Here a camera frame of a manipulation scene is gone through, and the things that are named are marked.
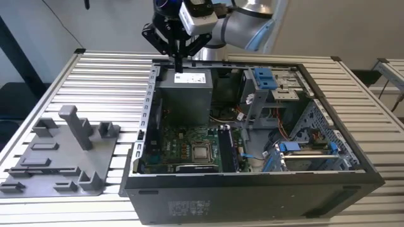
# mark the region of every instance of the green circuit board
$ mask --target green circuit board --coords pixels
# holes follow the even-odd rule
[[[232,130],[232,141],[239,152],[239,147],[242,150],[244,149],[239,129]],[[192,156],[196,148],[207,150],[207,158],[196,159]],[[180,165],[216,165],[219,172],[223,172],[218,128],[164,127],[162,153],[159,155],[147,154],[146,162],[147,174],[174,173],[176,166]],[[242,172],[246,171],[248,171],[248,167],[244,165]]]

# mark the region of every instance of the metal slat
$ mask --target metal slat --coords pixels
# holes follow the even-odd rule
[[[399,71],[403,71],[403,70],[404,70],[404,66],[394,65],[394,67],[395,67]]]
[[[390,166],[399,166],[403,164],[403,154],[367,154],[368,158],[371,159],[372,163],[375,165],[390,165]]]
[[[98,74],[86,74],[86,73],[71,73],[71,75],[68,76],[67,80],[115,80],[116,82],[119,81],[142,81],[142,82],[147,82],[148,81],[148,76],[147,75],[138,75],[138,76],[132,76],[132,75],[127,75],[127,76],[115,76],[108,75],[108,74],[103,74],[103,75],[98,75]]]
[[[82,196],[82,197],[44,197],[44,198],[12,198],[12,199],[2,199],[0,204],[30,204],[30,203],[39,203],[39,204],[50,204],[55,202],[63,203],[74,203],[78,205],[76,202],[94,202],[95,206],[99,202],[104,201],[130,201],[128,197],[119,197],[118,194],[102,194],[99,196]]]
[[[126,201],[99,202],[98,206],[92,202],[83,202],[80,206],[75,203],[26,204],[23,207],[19,204],[6,204],[2,206],[0,215],[126,211],[135,211],[132,204]]]
[[[334,107],[336,111],[339,110],[360,110],[360,111],[380,111],[380,109],[375,106],[335,106]]]
[[[134,81],[123,81],[123,82],[110,82],[110,81],[80,81],[80,80],[68,80],[64,82],[63,87],[111,87],[111,88],[135,88],[135,89],[146,89],[147,82],[134,82]]]
[[[339,101],[340,99],[334,99],[328,98],[330,104],[332,104],[334,107],[336,106],[376,106],[375,103],[370,102],[368,100],[360,99],[362,102],[351,102],[351,100],[358,100],[358,99],[351,99],[351,100],[344,100]]]
[[[343,118],[374,118],[374,119],[386,119],[386,116],[383,114],[339,114],[339,117]]]
[[[354,87],[358,89],[358,86],[352,84],[351,80],[340,80],[340,79],[315,79],[319,86],[322,85],[332,85],[339,87],[344,85],[346,87]]]
[[[395,124],[392,124],[392,123],[380,123],[380,122],[346,122],[344,125],[347,127],[359,127],[359,128],[395,127]]]
[[[386,163],[386,165],[398,166],[399,164]],[[404,172],[382,172],[380,175],[386,180],[391,180],[391,181],[404,180]]]
[[[307,68],[310,73],[330,73],[330,74],[344,74],[342,69],[316,69],[316,68]]]
[[[368,153],[388,153],[388,152],[403,152],[404,153],[404,142],[403,143],[360,143],[360,147],[368,152]]]
[[[319,59],[319,58],[302,58],[295,56],[263,56],[255,54],[232,54],[230,55],[230,61],[252,61],[252,62],[290,62],[290,63],[334,63],[332,59]]]
[[[319,64],[319,63],[306,63],[307,69],[339,69],[338,65],[332,64]]]
[[[380,110],[336,110],[338,114],[383,114]]]
[[[87,118],[90,121],[114,121],[114,122],[138,122],[142,113],[116,113],[116,112],[78,112],[80,118]],[[43,117],[51,117],[55,121],[63,121],[56,112],[46,112]]]
[[[362,141],[403,141],[404,136],[396,132],[354,132],[352,136],[358,142]]]
[[[131,96],[131,95],[139,95],[146,94],[146,88],[140,86],[127,86],[126,88],[116,89],[116,88],[98,88],[95,87],[63,87],[60,88],[59,95],[123,95],[123,96]]]
[[[144,97],[139,96],[114,96],[114,95],[56,95],[52,99],[54,103],[132,103],[142,105]]]
[[[334,85],[319,85],[322,91],[351,91],[362,92],[356,86],[334,86]]]
[[[391,62],[391,65],[392,65],[394,67],[396,67],[396,66],[404,66],[404,61],[390,60],[390,62]]]
[[[391,121],[386,118],[342,118],[344,123],[350,122],[383,122],[390,123]]]
[[[359,92],[324,92],[327,98],[344,98],[344,99],[368,99],[366,94]]]
[[[62,214],[22,214],[2,216],[2,223],[16,224],[26,222],[67,222],[67,221],[110,221],[110,220],[138,220],[136,212],[82,212],[82,213],[62,213]]]
[[[396,127],[348,127],[350,132],[356,132],[356,131],[395,131],[400,132]]]
[[[79,61],[76,64],[76,68],[98,68],[98,69],[150,69],[152,64],[134,64],[134,63],[115,63],[115,62],[104,62],[104,63],[87,63]]]
[[[346,74],[311,73],[311,77],[314,77],[314,79],[350,80]]]
[[[83,104],[83,103],[70,103],[75,105],[80,112],[140,112],[143,109],[142,105],[132,104]],[[54,103],[48,105],[47,112],[59,112],[63,104]]]

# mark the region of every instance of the blue connector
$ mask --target blue connector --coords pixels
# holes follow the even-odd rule
[[[339,146],[335,142],[330,142],[331,155],[336,155],[339,153]]]
[[[287,151],[300,151],[300,146],[298,142],[283,142]]]
[[[240,154],[240,155],[242,155],[242,157],[255,158],[254,155],[250,155],[250,154],[246,154],[246,153],[243,153],[243,154]]]
[[[263,172],[268,172],[270,171],[270,167],[271,167],[271,163],[272,163],[272,157],[270,157],[268,162],[266,164],[266,167],[263,169]]]

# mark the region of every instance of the blue plastic clip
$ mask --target blue plastic clip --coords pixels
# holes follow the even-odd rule
[[[286,145],[283,143],[279,144],[280,152],[286,152]]]
[[[260,89],[266,89],[266,90],[278,89],[278,83],[272,75],[272,71],[268,68],[255,68],[254,72],[255,72],[254,76],[259,83]]]
[[[336,155],[339,153],[339,146],[336,145],[335,142],[330,142],[330,147],[331,147],[331,154]]]
[[[263,172],[268,172],[268,171],[270,171],[271,163],[272,163],[272,157],[270,157],[270,159],[268,159],[268,162],[267,162],[267,164],[266,164],[266,167],[264,167],[264,169],[263,169]]]
[[[300,151],[300,146],[298,142],[283,142],[282,144],[286,145],[286,150],[287,151]]]
[[[251,154],[246,154],[246,153],[243,153],[243,154],[240,154],[240,155],[242,155],[242,157],[255,158],[255,156],[254,156],[254,155],[251,155]]]

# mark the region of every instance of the metal frame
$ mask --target metal frame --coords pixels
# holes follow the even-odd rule
[[[404,60],[379,59],[374,70],[378,70],[404,93]]]
[[[39,226],[140,226],[128,198],[119,197],[128,149],[136,141],[140,105],[143,103],[147,75],[155,53],[92,52],[75,55],[63,69],[27,121],[0,153],[0,181],[7,177],[3,169],[12,166],[32,139],[30,129],[36,116],[52,117],[60,105],[76,103],[79,116],[91,124],[110,120],[122,126],[119,144],[111,161],[104,193],[98,197],[62,197],[2,199],[0,223]],[[344,227],[398,227],[404,223],[404,126],[398,123],[386,106],[378,102],[351,70],[330,57],[231,54],[231,61],[292,62],[304,64],[346,127],[356,139],[367,157],[375,164],[387,184],[358,201],[331,219],[251,221],[244,226],[302,225]],[[235,223],[200,224],[195,226],[234,226]]]

